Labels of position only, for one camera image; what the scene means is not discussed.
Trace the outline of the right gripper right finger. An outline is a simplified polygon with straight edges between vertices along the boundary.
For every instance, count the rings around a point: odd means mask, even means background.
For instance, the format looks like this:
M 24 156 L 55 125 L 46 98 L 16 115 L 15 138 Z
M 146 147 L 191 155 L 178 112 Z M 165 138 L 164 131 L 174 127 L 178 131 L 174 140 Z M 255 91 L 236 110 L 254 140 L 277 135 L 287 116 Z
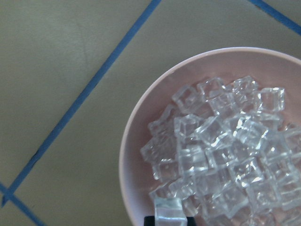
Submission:
M 197 226 L 197 223 L 196 223 L 194 217 L 187 217 L 187 226 Z

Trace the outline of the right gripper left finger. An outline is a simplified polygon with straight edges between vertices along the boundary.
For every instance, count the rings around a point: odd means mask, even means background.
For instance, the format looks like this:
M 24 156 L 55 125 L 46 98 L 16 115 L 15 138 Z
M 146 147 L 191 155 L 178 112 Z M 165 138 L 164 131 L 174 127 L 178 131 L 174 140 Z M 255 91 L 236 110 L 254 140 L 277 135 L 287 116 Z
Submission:
M 143 226 L 155 226 L 155 216 L 145 216 Z

